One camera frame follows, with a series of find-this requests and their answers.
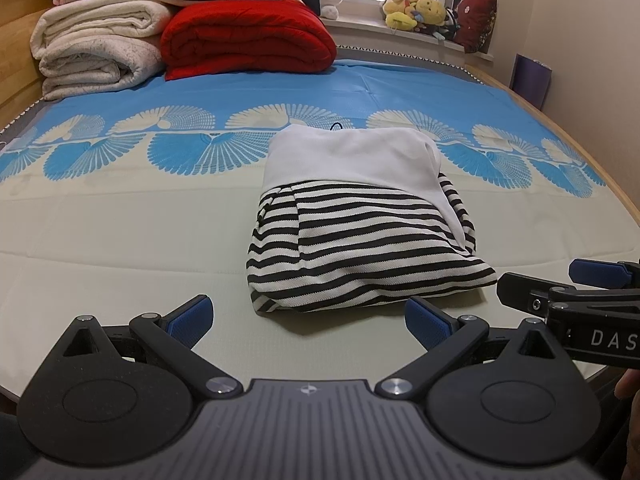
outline wooden bed rail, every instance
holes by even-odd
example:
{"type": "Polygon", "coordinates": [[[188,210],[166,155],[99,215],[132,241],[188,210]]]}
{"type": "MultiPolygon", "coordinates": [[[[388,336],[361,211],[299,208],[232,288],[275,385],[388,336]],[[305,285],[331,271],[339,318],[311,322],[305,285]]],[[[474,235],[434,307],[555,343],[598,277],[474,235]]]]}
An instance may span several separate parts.
{"type": "Polygon", "coordinates": [[[607,186],[609,186],[609,189],[612,190],[616,197],[618,197],[620,202],[622,202],[622,205],[626,208],[627,211],[629,211],[629,214],[633,217],[636,223],[640,224],[640,210],[631,201],[629,196],[622,190],[622,188],[616,183],[616,181],[612,179],[609,173],[607,173],[604,168],[587,152],[587,150],[585,150],[566,131],[564,131],[560,126],[549,119],[545,114],[543,114],[535,106],[529,103],[526,99],[511,91],[511,89],[507,88],[497,79],[494,79],[487,73],[474,66],[467,65],[465,68],[483,83],[508,92],[511,95],[511,99],[513,99],[517,104],[524,108],[530,115],[533,116],[533,118],[535,118],[539,123],[552,131],[556,135],[556,137],[564,140],[564,142],[566,142],[576,152],[578,152],[578,154],[595,170],[595,172],[601,177],[601,179],[606,182],[607,186]]]}
{"type": "MultiPolygon", "coordinates": [[[[0,129],[42,96],[42,76],[37,62],[31,57],[29,40],[40,15],[52,7],[51,2],[52,0],[0,0],[0,129]]],[[[508,92],[517,104],[578,152],[640,224],[640,210],[604,168],[566,131],[479,68],[467,65],[466,69],[482,82],[508,92]]]]}

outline black and white striped fabric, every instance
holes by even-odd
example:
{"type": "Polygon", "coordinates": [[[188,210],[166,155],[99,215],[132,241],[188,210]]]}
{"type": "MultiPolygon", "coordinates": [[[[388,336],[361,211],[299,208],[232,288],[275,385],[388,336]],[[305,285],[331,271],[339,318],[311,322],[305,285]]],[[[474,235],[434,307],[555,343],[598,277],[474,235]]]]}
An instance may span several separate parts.
{"type": "Polygon", "coordinates": [[[463,248],[437,208],[397,189],[323,180],[265,192],[246,264],[254,308],[368,306],[495,283],[495,271],[474,256],[462,200],[446,176],[438,180],[463,248]]]}

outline human hand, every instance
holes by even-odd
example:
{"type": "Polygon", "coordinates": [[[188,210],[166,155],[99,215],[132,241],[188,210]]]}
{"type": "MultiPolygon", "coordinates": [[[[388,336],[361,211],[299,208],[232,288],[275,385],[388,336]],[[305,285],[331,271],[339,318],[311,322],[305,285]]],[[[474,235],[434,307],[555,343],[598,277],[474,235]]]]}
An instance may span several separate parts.
{"type": "Polygon", "coordinates": [[[640,480],[640,370],[627,370],[616,384],[615,394],[619,399],[633,396],[629,437],[626,440],[626,467],[622,480],[640,480]]]}

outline screw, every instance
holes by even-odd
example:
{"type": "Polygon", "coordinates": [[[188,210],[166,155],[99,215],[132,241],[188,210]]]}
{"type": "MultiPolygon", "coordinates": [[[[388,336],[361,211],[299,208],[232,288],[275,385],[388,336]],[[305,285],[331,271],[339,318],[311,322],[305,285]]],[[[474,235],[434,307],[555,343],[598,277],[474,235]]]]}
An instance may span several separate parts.
{"type": "Polygon", "coordinates": [[[391,395],[407,394],[414,389],[414,386],[409,381],[398,377],[387,379],[380,384],[380,387],[383,391],[391,395]]]}
{"type": "Polygon", "coordinates": [[[205,386],[215,394],[228,394],[238,387],[238,381],[233,377],[212,377],[205,386]]]}

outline red quilt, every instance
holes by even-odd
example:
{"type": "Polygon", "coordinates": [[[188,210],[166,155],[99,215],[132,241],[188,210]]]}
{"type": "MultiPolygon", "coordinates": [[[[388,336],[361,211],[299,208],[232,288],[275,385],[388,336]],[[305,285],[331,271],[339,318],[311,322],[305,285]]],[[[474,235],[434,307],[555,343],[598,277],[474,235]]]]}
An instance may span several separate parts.
{"type": "Polygon", "coordinates": [[[335,59],[320,19],[297,0],[219,0],[184,8],[162,34],[166,79],[236,70],[314,73],[335,59]]]}

